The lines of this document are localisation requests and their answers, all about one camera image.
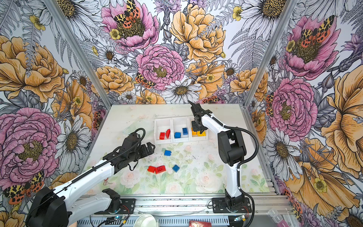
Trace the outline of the red lego brick small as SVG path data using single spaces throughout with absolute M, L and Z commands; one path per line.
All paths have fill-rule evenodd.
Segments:
M 150 173 L 155 173 L 156 168 L 154 166 L 149 166 L 147 171 L 150 172 Z

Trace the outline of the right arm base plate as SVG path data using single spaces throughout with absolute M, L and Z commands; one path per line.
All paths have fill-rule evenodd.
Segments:
M 225 198 L 212 198 L 213 213 L 252 213 L 251 202 L 245 198 L 244 203 L 230 206 L 226 203 Z

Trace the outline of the red lego brick long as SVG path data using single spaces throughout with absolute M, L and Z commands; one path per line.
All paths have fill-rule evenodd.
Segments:
M 171 134 L 171 130 L 168 129 L 166 132 L 165 132 L 165 137 L 166 139 L 169 139 L 170 138 L 170 134 Z

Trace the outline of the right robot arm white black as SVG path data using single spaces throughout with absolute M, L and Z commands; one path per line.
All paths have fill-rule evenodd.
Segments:
M 244 161 L 244 156 L 247 154 L 242 132 L 231 129 L 217 119 L 210 110 L 203 109 L 200 104 L 191 101 L 189 104 L 194 116 L 192 121 L 194 130 L 200 132 L 210 130 L 217 135 L 218 154 L 226 165 L 226 206 L 230 211 L 236 211 L 245 201 L 238 174 L 238 164 Z

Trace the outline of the blue lego brick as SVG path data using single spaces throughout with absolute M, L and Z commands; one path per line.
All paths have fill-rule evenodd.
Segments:
M 180 167 L 178 165 L 174 165 L 172 170 L 177 173 L 180 170 Z
M 170 150 L 165 150 L 164 155 L 170 157 L 172 155 L 172 152 Z
M 175 132 L 175 139 L 179 139 L 181 138 L 181 133 L 180 132 Z
M 182 133 L 183 133 L 183 135 L 188 135 L 188 129 L 187 128 L 183 128 L 182 129 Z

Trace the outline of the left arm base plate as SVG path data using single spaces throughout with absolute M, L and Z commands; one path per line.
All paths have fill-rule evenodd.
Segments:
M 112 202 L 110 207 L 105 211 L 96 212 L 96 215 L 106 215 L 106 214 L 133 214 L 136 206 L 136 199 L 133 198 L 121 198 L 119 202 Z

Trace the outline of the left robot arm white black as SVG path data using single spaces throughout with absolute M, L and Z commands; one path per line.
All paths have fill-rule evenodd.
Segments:
M 151 142 L 143 144 L 142 140 L 142 136 L 133 132 L 121 146 L 83 174 L 53 189 L 41 189 L 27 215 L 26 226 L 68 227 L 97 212 L 118 213 L 123 207 L 121 196 L 112 189 L 104 189 L 86 199 L 82 199 L 82 196 L 100 182 L 129 167 L 131 162 L 137 163 L 152 155 L 155 145 Z

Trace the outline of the white three-compartment container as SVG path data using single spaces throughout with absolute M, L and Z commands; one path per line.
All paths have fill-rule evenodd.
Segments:
M 192 136 L 192 121 L 193 116 L 178 116 L 169 118 L 158 118 L 154 121 L 154 140 L 157 145 L 160 144 L 174 144 L 174 143 L 185 143 L 185 142 L 197 142 L 208 140 L 208 131 L 206 131 L 206 137 Z M 183 135 L 182 129 L 188 129 L 188 135 Z M 170 138 L 164 140 L 159 139 L 161 132 L 166 132 L 168 129 L 171 130 Z M 175 139 L 175 132 L 181 133 L 181 138 Z

